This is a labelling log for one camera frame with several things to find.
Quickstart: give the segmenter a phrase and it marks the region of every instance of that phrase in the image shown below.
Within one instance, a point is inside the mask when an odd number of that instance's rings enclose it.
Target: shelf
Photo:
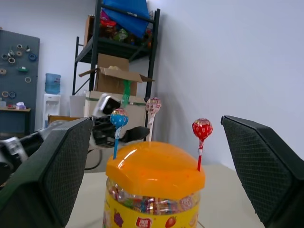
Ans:
[[[91,38],[84,49],[76,57],[75,62],[91,63],[93,39]],[[98,38],[97,53],[116,56],[126,59],[139,59],[150,54],[147,47],[139,47],[131,44],[110,40],[107,38]]]

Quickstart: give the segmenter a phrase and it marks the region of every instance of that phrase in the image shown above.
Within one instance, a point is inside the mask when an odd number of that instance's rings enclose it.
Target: desk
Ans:
[[[29,135],[30,134],[30,108],[19,110],[19,109],[8,109],[0,107],[0,112],[15,112],[15,113],[21,113],[25,115],[24,120],[24,134]]]
[[[199,222],[205,228],[264,228],[237,173],[222,165],[204,166]],[[86,173],[66,228],[101,228],[105,200],[104,172]]]

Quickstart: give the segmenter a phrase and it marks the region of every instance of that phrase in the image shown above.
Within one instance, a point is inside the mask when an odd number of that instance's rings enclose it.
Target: wrapped candy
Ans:
[[[199,138],[199,162],[198,162],[198,171],[200,171],[200,165],[201,165],[201,156],[203,154],[203,146],[205,139],[211,135],[213,131],[212,124],[209,120],[205,118],[200,118],[192,124],[193,133],[196,137]]]
[[[162,105],[162,101],[157,97],[150,98],[147,101],[147,104],[146,104],[147,111],[151,115],[150,121],[149,121],[149,125],[150,125],[149,141],[151,141],[151,139],[152,139],[152,131],[153,131],[153,123],[154,123],[155,115],[160,110],[161,105]]]
[[[120,131],[123,126],[127,125],[128,121],[129,121],[129,117],[127,115],[127,112],[124,109],[117,108],[112,112],[110,120],[111,120],[111,123],[116,127],[115,145],[114,145],[114,154],[113,154],[113,159],[115,159],[116,155],[117,155]]]

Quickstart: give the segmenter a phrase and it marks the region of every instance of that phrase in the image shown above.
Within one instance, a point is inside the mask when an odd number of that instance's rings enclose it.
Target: grape graphic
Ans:
[[[114,209],[114,222],[120,228],[123,226],[123,223],[124,223],[124,221],[123,221],[122,217],[120,216],[120,214],[116,212],[116,209]]]

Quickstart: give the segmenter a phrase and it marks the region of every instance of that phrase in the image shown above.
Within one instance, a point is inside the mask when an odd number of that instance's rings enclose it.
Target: strawberry graphic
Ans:
[[[168,219],[168,221],[166,222],[166,228],[170,228],[170,227],[173,227],[176,223],[176,217],[170,217]]]

